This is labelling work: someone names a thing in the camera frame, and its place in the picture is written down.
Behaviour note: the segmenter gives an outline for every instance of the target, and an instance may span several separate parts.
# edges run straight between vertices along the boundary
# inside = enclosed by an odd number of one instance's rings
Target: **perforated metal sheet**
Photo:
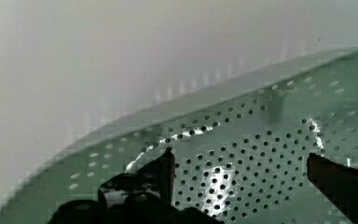
[[[0,209],[47,223],[62,203],[172,147],[173,205],[227,223],[350,223],[306,177],[310,152],[358,168],[358,49],[280,63],[118,120],[74,144]]]

